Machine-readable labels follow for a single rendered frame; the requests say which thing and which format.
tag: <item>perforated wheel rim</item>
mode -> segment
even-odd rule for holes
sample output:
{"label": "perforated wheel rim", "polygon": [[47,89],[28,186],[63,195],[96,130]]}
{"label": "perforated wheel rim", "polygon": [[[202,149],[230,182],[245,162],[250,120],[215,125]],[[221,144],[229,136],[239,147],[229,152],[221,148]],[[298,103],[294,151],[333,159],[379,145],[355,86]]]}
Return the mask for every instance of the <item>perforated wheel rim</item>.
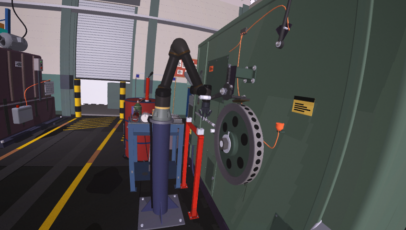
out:
{"label": "perforated wheel rim", "polygon": [[[238,120],[237,125],[233,123],[234,117]],[[224,153],[219,143],[228,132],[230,139],[237,141],[232,141],[230,152]],[[248,138],[245,145],[244,134]],[[255,113],[243,104],[226,105],[219,114],[214,132],[214,152],[224,178],[234,185],[253,181],[262,165],[263,150],[262,129]]]}

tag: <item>dark floor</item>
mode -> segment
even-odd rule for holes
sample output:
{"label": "dark floor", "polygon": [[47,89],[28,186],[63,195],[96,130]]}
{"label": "dark floor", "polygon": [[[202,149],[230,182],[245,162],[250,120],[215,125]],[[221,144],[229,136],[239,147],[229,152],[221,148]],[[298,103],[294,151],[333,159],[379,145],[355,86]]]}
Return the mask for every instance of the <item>dark floor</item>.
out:
{"label": "dark floor", "polygon": [[104,104],[83,104],[82,115],[120,116],[120,109],[108,109]]}
{"label": "dark floor", "polygon": [[[79,172],[119,121],[105,127],[73,129],[83,116],[0,161],[0,230],[39,229]],[[118,126],[51,225],[51,230],[136,230],[140,196],[150,196],[149,181],[136,182],[130,193],[128,160],[123,158],[123,125]],[[0,149],[0,156],[61,124],[50,126],[18,143]],[[187,189],[174,189],[185,225],[169,230],[219,230],[199,191],[198,219],[190,220],[193,176],[187,171]]]}

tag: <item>pressure gauge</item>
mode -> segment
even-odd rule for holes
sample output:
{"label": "pressure gauge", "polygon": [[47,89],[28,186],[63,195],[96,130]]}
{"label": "pressure gauge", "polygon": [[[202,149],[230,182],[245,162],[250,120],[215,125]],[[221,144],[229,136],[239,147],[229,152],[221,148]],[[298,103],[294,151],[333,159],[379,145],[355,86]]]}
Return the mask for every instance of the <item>pressure gauge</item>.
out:
{"label": "pressure gauge", "polygon": [[151,114],[149,114],[148,112],[143,112],[141,115],[141,121],[144,123],[148,122],[148,117],[151,116]]}

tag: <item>gray junction box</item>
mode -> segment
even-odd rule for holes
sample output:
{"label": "gray junction box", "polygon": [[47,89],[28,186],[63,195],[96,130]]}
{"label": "gray junction box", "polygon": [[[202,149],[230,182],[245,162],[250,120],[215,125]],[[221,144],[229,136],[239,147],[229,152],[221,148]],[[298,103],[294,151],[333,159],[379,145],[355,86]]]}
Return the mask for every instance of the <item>gray junction box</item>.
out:
{"label": "gray junction box", "polygon": [[30,105],[11,109],[14,124],[22,124],[33,120],[33,107]]}

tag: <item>blue workbench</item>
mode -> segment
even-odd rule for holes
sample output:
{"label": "blue workbench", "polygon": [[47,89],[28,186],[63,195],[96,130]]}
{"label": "blue workbench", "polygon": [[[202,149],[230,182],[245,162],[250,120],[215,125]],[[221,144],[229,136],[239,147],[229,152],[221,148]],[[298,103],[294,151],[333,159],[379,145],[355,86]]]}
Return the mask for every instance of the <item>blue workbench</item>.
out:
{"label": "blue workbench", "polygon": [[[184,124],[170,124],[170,135],[172,139],[172,159],[169,164],[168,179],[176,178],[175,188],[180,188],[182,170],[182,149],[183,149]],[[149,162],[138,161],[137,136],[149,136],[149,124],[129,122],[128,123],[128,159],[130,172],[130,192],[136,192],[135,181],[150,180]],[[179,152],[176,154],[176,140],[178,139]]]}

